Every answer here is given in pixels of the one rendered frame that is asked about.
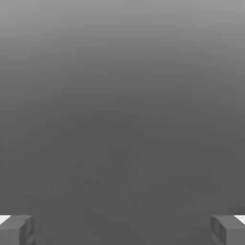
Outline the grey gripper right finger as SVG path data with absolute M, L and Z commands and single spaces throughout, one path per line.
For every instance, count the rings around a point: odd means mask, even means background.
M 245 215 L 212 215 L 210 225 L 214 245 L 245 245 Z

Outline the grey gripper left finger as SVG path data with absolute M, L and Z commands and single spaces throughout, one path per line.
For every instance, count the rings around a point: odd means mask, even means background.
M 0 215 L 0 245 L 36 245 L 33 215 Z

